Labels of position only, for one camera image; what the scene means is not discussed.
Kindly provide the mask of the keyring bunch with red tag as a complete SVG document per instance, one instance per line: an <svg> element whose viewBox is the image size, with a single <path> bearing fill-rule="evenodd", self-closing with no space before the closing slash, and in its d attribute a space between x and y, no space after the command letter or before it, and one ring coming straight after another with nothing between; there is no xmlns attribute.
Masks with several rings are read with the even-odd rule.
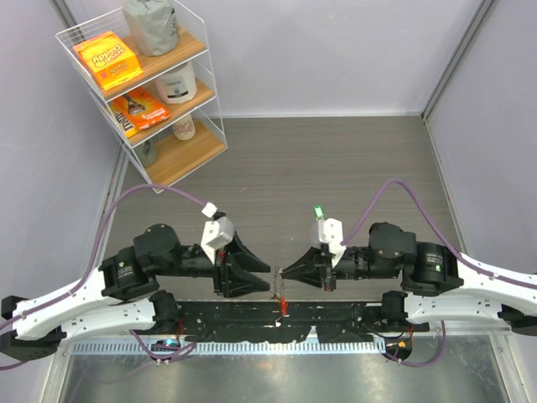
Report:
<svg viewBox="0 0 537 403"><path fill-rule="evenodd" d="M273 276L273 299L279 303L282 317L288 316L288 304L284 297L284 279L281 276L281 269L278 266L272 268Z"/></svg>

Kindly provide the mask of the key with green tag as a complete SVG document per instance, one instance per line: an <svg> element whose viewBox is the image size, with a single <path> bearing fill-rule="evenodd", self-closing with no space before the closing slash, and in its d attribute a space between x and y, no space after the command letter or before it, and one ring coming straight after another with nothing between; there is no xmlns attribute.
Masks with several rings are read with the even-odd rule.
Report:
<svg viewBox="0 0 537 403"><path fill-rule="evenodd" d="M323 210L322 206L315 205L314 206L314 213L315 213L315 219L316 220L325 220L326 219L326 214L324 213L324 210Z"/></svg>

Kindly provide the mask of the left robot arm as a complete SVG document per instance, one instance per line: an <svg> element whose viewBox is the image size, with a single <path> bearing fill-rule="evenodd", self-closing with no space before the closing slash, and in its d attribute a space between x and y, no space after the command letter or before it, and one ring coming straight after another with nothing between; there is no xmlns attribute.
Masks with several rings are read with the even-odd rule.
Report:
<svg viewBox="0 0 537 403"><path fill-rule="evenodd" d="M160 276L210 278L216 294L233 298L269 290L258 278L269 271L234 230L220 230L215 221L192 245L181 244L172 227L155 224L86 278L34 299L3 298L1 316L12 328L1 336L1 352L28 362L99 332L168 334L179 326L180 313L173 295L161 290Z"/></svg>

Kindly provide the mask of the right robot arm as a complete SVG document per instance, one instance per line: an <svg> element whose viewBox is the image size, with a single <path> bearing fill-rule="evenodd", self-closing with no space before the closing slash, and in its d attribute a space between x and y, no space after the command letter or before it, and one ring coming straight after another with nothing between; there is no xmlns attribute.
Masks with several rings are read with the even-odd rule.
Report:
<svg viewBox="0 0 537 403"><path fill-rule="evenodd" d="M365 247L342 246L342 224L321 220L312 245L282 278L332 291L338 280L398 279L383 294L379 319L391 331L440 321L505 323L514 333L536 334L536 276L485 264L445 245L421 242L388 222L369 229Z"/></svg>

